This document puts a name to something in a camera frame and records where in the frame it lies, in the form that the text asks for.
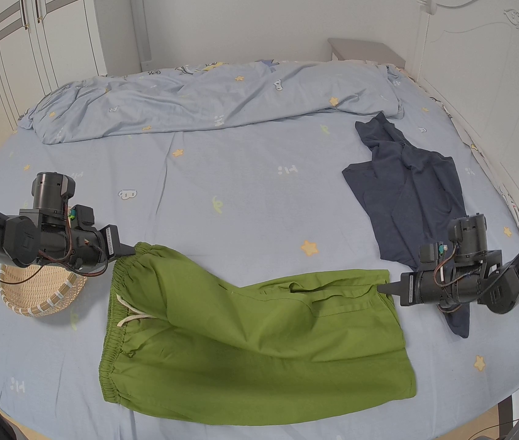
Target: green shorts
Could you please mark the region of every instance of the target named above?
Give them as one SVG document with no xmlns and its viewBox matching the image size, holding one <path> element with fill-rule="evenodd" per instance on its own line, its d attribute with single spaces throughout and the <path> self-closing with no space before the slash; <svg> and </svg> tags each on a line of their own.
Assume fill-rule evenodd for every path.
<svg viewBox="0 0 519 440">
<path fill-rule="evenodd" d="M 416 394 L 387 270 L 238 288 L 164 246 L 115 265 L 106 401 L 204 424 L 292 424 Z"/>
</svg>

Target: clothing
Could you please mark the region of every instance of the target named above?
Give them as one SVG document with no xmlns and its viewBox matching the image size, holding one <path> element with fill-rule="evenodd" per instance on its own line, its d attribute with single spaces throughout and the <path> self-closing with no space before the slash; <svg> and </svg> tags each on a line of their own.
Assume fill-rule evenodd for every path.
<svg viewBox="0 0 519 440">
<path fill-rule="evenodd" d="M 115 265 L 106 401 L 204 424 L 317 420 L 415 395 L 386 270 L 237 288 L 164 246 Z"/>
<path fill-rule="evenodd" d="M 466 215 L 455 162 L 414 147 L 383 113 L 355 128 L 371 161 L 349 165 L 343 176 L 371 219 L 381 258 L 416 270 L 420 246 L 448 243 L 449 222 Z M 468 304 L 445 318 L 468 337 Z"/>
</svg>

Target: cabinet door handle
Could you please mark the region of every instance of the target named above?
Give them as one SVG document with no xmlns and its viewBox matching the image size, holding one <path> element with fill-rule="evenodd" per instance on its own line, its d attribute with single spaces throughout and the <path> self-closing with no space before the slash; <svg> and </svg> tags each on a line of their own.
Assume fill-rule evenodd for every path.
<svg viewBox="0 0 519 440">
<path fill-rule="evenodd" d="M 36 14 L 38 23 L 41 23 L 41 21 L 43 20 L 43 16 L 39 15 L 39 0 L 35 0 L 35 14 Z"/>
<path fill-rule="evenodd" d="M 23 20 L 23 27 L 27 31 L 27 28 L 29 28 L 29 23 L 27 22 L 27 17 L 25 16 L 25 0 L 19 0 L 19 5 L 21 7 L 21 19 Z"/>
</svg>

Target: woven bamboo basket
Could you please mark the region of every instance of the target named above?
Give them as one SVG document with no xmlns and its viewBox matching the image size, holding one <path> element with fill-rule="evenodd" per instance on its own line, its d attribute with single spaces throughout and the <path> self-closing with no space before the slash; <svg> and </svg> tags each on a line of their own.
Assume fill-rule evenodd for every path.
<svg viewBox="0 0 519 440">
<path fill-rule="evenodd" d="M 21 282 L 35 274 L 39 266 L 17 268 L 1 265 L 0 278 Z M 3 302 L 23 316 L 40 317 L 64 310 L 84 287 L 86 277 L 59 266 L 45 266 L 33 279 L 16 285 L 0 283 Z"/>
</svg>

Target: white wall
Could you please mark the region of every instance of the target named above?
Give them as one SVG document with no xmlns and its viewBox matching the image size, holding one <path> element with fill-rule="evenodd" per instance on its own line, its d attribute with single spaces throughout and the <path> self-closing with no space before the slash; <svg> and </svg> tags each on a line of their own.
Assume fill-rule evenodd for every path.
<svg viewBox="0 0 519 440">
<path fill-rule="evenodd" d="M 153 66 L 330 60 L 327 38 L 383 42 L 407 58 L 416 0 L 144 0 Z"/>
</svg>

